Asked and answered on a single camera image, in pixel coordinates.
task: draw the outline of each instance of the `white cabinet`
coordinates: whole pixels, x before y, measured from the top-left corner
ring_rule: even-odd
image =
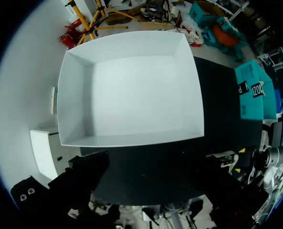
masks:
[[[70,159],[81,155],[77,147],[61,146],[57,127],[31,130],[30,137],[40,173],[52,180],[69,167]]]

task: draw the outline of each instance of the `orange object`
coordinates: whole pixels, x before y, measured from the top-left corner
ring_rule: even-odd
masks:
[[[226,32],[224,32],[218,24],[215,24],[212,28],[212,32],[217,41],[226,47],[233,47],[239,40]]]

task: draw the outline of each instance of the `tripod leg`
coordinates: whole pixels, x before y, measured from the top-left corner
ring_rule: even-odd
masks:
[[[96,10],[96,13],[95,13],[95,15],[94,15],[94,17],[93,17],[93,19],[92,19],[92,21],[91,21],[91,23],[90,23],[90,28],[91,28],[92,25],[94,24],[94,22],[95,22],[95,20],[96,20],[96,18],[97,18],[97,16],[98,16],[99,13],[100,13],[99,10]]]
[[[105,7],[105,9],[106,9],[106,10],[109,10],[109,11],[112,11],[112,12],[115,12],[115,13],[122,14],[122,15],[124,15],[124,16],[129,17],[129,18],[132,18],[133,20],[140,21],[139,19],[130,16],[129,14],[126,14],[126,13],[123,13],[123,12],[120,12],[120,11],[117,11],[117,10],[114,10],[114,9],[111,9],[111,8],[107,8],[107,7]]]
[[[100,0],[96,0],[97,6],[98,8],[102,7],[101,1]],[[103,17],[105,17],[105,12],[104,10],[100,10],[100,13]]]
[[[109,30],[109,29],[127,29],[128,26],[103,26],[95,28],[95,30]]]
[[[78,7],[75,5],[72,7],[75,11],[75,13],[77,14],[78,18],[81,20],[82,24],[84,25],[84,27],[86,28],[86,30],[89,30],[89,25],[86,22],[86,20],[84,19],[83,15],[81,14],[80,10],[78,9]]]
[[[84,36],[84,39],[83,39],[82,43],[85,43],[87,38],[88,38],[87,36]]]
[[[81,37],[80,41],[78,42],[77,46],[80,45],[82,43],[82,41],[84,40],[85,34]]]

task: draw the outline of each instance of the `yellow tripod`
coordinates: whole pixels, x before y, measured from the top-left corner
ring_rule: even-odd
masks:
[[[115,12],[115,13],[119,13],[119,14],[122,14],[124,16],[127,16],[129,18],[132,18],[133,20],[136,20],[136,21],[139,21],[137,18],[135,17],[132,17],[126,13],[123,13],[123,12],[119,12],[117,10],[114,10],[114,9],[110,9],[110,8],[107,8],[107,7],[104,7],[102,6],[100,0],[96,0],[96,3],[97,3],[97,6],[98,6],[98,9],[96,10],[96,13],[91,21],[90,24],[88,24],[86,22],[86,20],[84,19],[83,15],[81,14],[80,10],[78,9],[76,3],[74,0],[69,0],[69,3],[66,4],[65,6],[72,6],[72,8],[74,9],[74,11],[76,12],[78,18],[81,20],[83,26],[85,27],[85,29],[87,30],[87,32],[85,34],[83,34],[83,36],[81,37],[81,39],[79,40],[79,42],[77,43],[77,46],[80,45],[81,43],[85,43],[86,40],[87,40],[87,34],[90,36],[91,40],[94,40],[96,39],[94,34],[93,34],[93,31],[94,30],[104,30],[104,29],[127,29],[128,26],[104,26],[104,27],[98,27],[98,28],[94,28],[94,25],[99,21],[96,21],[96,18],[98,17],[98,15],[101,13],[101,16],[102,17],[105,17],[105,12],[104,10],[109,10],[109,11],[112,11],[112,12]]]

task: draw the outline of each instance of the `cardboard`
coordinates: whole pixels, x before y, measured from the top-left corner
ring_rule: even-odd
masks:
[[[181,33],[119,33],[68,50],[57,99],[64,146],[140,146],[204,136],[198,72]]]
[[[219,16],[224,16],[223,11],[210,2],[194,1],[189,15],[201,27],[210,26],[216,23]]]
[[[235,68],[242,119],[275,120],[276,100],[272,80],[254,60]]]
[[[150,30],[172,30],[175,27],[170,23],[162,22],[160,19],[155,19],[155,21],[147,21],[145,17],[140,15],[139,27],[141,31],[150,31]]]

